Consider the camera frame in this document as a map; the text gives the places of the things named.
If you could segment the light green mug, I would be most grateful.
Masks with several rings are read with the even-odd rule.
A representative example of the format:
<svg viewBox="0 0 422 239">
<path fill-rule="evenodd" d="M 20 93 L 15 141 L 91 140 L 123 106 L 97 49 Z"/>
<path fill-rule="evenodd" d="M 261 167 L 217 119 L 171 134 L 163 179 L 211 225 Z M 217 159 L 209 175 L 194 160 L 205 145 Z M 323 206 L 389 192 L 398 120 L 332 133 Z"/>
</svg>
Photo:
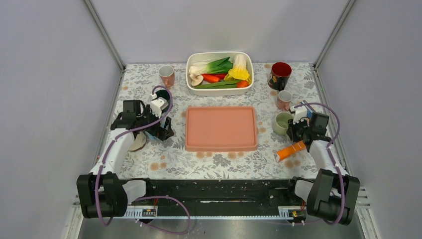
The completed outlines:
<svg viewBox="0 0 422 239">
<path fill-rule="evenodd" d="M 272 120 L 272 130 L 277 135 L 286 135 L 288 130 L 288 121 L 292 120 L 294 116 L 290 113 L 282 112 L 277 114 Z"/>
</svg>

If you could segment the small pink mug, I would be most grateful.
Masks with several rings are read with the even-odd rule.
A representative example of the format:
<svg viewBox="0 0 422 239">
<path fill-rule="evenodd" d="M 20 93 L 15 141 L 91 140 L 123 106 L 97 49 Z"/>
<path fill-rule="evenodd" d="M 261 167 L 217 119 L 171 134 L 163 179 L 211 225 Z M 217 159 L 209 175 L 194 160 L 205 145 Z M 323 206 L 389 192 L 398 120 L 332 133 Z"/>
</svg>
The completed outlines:
<svg viewBox="0 0 422 239">
<path fill-rule="evenodd" d="M 288 111 L 293 95 L 286 90 L 282 90 L 277 95 L 276 107 L 280 110 Z"/>
</svg>

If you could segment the dark teal mug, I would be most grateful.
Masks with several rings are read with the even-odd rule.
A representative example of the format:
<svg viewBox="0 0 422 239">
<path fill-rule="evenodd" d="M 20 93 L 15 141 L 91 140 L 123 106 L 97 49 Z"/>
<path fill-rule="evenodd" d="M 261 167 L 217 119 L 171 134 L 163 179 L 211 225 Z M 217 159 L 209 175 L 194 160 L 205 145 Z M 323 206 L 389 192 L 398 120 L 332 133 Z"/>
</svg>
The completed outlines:
<svg viewBox="0 0 422 239">
<path fill-rule="evenodd" d="M 167 102 L 168 105 L 170 104 L 170 94 L 166 89 L 157 90 L 155 94 L 157 98 L 162 98 Z"/>
</svg>

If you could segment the large pink mug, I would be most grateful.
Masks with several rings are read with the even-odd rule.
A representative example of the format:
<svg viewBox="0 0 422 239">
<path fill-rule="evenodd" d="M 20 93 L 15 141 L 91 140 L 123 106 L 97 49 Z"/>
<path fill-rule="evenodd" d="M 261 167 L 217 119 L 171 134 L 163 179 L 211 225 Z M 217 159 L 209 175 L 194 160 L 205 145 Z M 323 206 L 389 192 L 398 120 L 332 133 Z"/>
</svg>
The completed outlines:
<svg viewBox="0 0 422 239">
<path fill-rule="evenodd" d="M 175 70 L 171 65 L 162 66 L 159 69 L 159 76 L 163 84 L 170 89 L 175 83 Z"/>
</svg>

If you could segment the black mug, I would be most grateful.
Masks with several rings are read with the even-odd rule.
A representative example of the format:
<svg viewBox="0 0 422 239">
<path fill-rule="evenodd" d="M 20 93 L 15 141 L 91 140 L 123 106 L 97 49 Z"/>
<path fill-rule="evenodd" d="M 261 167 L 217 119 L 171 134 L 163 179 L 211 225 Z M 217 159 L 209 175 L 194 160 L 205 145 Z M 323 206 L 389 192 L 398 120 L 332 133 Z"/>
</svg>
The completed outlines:
<svg viewBox="0 0 422 239">
<path fill-rule="evenodd" d="M 268 86 L 273 90 L 284 90 L 291 73 L 292 68 L 289 64 L 284 62 L 277 62 L 273 64 L 271 67 L 269 79 L 267 81 Z"/>
</svg>

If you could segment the blue patterned mug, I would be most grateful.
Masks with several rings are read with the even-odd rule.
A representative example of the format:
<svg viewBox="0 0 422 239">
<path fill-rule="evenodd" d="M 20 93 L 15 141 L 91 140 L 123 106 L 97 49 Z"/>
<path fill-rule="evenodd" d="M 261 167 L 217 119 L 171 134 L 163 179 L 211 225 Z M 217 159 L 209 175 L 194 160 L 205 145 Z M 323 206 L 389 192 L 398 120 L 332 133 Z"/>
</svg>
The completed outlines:
<svg viewBox="0 0 422 239">
<path fill-rule="evenodd" d="M 156 136 L 154 136 L 154 135 L 150 134 L 149 132 L 145 131 L 144 133 L 145 133 L 146 137 L 148 138 L 148 140 L 149 140 L 151 143 L 155 143 L 155 142 L 159 142 L 159 141 L 160 141 L 160 139 L 159 139 L 159 138 L 157 138 Z"/>
</svg>

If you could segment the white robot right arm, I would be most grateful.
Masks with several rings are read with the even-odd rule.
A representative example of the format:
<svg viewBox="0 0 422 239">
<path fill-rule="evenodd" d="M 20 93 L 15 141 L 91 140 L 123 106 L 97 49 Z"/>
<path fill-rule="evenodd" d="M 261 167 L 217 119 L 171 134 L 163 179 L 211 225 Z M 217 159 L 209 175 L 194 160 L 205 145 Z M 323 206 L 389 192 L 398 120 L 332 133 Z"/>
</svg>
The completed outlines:
<svg viewBox="0 0 422 239">
<path fill-rule="evenodd" d="M 348 174 L 331 151 L 331 138 L 326 135 L 328 120 L 329 116 L 320 113 L 288 120 L 287 136 L 293 142 L 304 143 L 318 174 L 313 180 L 294 177 L 285 197 L 292 205 L 305 201 L 309 215 L 330 225 L 348 225 L 354 215 L 360 181 Z"/>
</svg>

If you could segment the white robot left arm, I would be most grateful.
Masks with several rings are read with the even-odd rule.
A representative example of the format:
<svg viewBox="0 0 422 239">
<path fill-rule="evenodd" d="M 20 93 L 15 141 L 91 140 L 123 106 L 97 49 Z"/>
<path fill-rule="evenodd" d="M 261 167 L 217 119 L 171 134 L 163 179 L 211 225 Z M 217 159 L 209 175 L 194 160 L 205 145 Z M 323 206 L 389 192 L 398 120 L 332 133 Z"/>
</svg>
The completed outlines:
<svg viewBox="0 0 422 239">
<path fill-rule="evenodd" d="M 171 118 L 167 116 L 172 101 L 156 97 L 149 104 L 141 100 L 126 100 L 122 112 L 110 126 L 111 140 L 100 160 L 89 174 L 77 179 L 77 190 L 84 218 L 114 218 L 124 216 L 127 206 L 136 199 L 144 205 L 154 200 L 153 189 L 144 180 L 120 180 L 119 173 L 125 155 L 146 133 L 166 140 L 174 135 Z"/>
</svg>

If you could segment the floral tablecloth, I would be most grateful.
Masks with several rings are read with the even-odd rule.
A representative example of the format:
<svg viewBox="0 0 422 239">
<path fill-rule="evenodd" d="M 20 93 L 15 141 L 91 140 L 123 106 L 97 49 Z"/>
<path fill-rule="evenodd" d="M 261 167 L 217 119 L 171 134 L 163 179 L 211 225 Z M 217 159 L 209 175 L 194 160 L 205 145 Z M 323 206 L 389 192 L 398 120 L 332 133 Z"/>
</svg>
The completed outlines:
<svg viewBox="0 0 422 239">
<path fill-rule="evenodd" d="M 320 102 L 314 70 L 309 63 L 288 63 L 293 74 L 287 91 L 293 94 L 292 104 L 301 101 Z M 118 94 L 113 118 L 122 111 L 123 100 L 140 99 L 150 102 L 150 93 L 161 85 L 159 68 L 165 64 L 129 64 Z M 272 63 L 253 63 L 254 84 L 244 94 L 204 97 L 191 92 L 186 85 L 186 64 L 173 64 L 176 80 L 171 92 L 174 106 L 169 116 L 175 135 L 160 141 L 149 136 L 144 148 L 128 152 L 120 178 L 148 177 L 151 179 L 289 179 L 294 176 L 315 178 L 314 160 L 301 150 L 279 161 L 277 151 L 292 142 L 287 136 L 276 135 L 271 123 L 281 111 L 275 106 L 277 91 L 267 85 Z M 188 152 L 185 149 L 185 118 L 189 106 L 253 106 L 258 136 L 256 151 L 251 152 Z"/>
</svg>

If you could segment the orange blue box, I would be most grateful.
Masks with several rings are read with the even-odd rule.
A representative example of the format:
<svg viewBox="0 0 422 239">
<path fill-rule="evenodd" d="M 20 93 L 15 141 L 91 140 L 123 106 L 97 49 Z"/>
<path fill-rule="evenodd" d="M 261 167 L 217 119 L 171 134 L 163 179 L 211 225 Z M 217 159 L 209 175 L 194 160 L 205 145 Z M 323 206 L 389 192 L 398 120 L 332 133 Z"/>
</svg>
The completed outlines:
<svg viewBox="0 0 422 239">
<path fill-rule="evenodd" d="M 313 107 L 310 105 L 303 105 L 299 107 L 299 110 L 301 113 L 300 119 L 305 119 L 305 118 L 311 119 L 312 114 L 315 112 Z"/>
</svg>

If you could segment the pink rectangular tray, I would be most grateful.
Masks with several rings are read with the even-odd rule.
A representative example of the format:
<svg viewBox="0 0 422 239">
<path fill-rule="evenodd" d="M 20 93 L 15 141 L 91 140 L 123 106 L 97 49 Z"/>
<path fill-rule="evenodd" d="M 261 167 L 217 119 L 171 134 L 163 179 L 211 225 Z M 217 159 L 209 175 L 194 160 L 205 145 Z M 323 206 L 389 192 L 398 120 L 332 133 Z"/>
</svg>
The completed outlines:
<svg viewBox="0 0 422 239">
<path fill-rule="evenodd" d="M 257 121 L 252 106 L 188 107 L 185 149 L 190 152 L 255 151 Z"/>
</svg>

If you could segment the white rectangular basin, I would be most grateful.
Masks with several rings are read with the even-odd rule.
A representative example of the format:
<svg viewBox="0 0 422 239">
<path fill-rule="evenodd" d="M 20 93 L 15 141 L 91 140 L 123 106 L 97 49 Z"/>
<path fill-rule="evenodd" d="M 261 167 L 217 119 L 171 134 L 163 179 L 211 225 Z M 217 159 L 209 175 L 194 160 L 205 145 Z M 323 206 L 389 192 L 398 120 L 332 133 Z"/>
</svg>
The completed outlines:
<svg viewBox="0 0 422 239">
<path fill-rule="evenodd" d="M 236 55 L 243 55 L 246 58 L 246 69 L 250 74 L 251 84 L 248 87 L 243 88 L 225 88 L 225 89 L 195 89 L 191 86 L 191 78 L 189 76 L 189 67 L 197 62 L 211 62 L 221 58 L 229 57 L 230 61 L 233 61 Z M 250 56 L 247 53 L 239 51 L 217 51 L 217 52 L 199 52 L 192 54 L 187 59 L 186 66 L 186 85 L 192 93 L 198 96 L 232 96 L 241 95 L 246 93 L 254 85 L 254 70 Z"/>
</svg>

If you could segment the yellow napa cabbage toy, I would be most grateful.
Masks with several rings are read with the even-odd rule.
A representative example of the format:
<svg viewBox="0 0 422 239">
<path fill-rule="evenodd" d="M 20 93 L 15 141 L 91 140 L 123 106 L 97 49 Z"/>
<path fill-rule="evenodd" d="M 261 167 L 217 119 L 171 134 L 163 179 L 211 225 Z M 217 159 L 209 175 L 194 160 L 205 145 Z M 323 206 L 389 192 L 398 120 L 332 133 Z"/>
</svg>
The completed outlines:
<svg viewBox="0 0 422 239">
<path fill-rule="evenodd" d="M 228 71 L 228 74 L 225 76 L 225 81 L 232 80 L 244 80 L 248 84 L 251 84 L 250 74 L 247 70 L 247 58 L 243 54 L 237 54 L 233 61 L 232 68 Z"/>
</svg>

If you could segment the green bok choy toy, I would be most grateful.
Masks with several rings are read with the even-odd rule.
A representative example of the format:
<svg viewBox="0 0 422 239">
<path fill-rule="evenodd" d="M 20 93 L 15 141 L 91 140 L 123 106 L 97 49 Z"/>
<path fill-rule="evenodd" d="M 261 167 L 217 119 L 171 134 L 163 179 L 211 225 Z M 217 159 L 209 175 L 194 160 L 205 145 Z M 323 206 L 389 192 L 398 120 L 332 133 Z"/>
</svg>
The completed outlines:
<svg viewBox="0 0 422 239">
<path fill-rule="evenodd" d="M 193 75 L 224 74 L 232 67 L 233 63 L 226 57 L 211 62 L 196 62 L 189 67 L 188 72 Z"/>
</svg>

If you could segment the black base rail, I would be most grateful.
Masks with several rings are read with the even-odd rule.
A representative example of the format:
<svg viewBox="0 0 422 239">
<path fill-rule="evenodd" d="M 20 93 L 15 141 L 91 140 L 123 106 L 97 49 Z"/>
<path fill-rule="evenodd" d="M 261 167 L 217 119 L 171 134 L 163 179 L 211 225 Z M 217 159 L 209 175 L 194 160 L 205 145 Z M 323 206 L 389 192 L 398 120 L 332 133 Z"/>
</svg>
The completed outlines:
<svg viewBox="0 0 422 239">
<path fill-rule="evenodd" d="M 147 200 L 127 206 L 133 219 L 291 219 L 303 207 L 290 180 L 147 179 Z"/>
</svg>

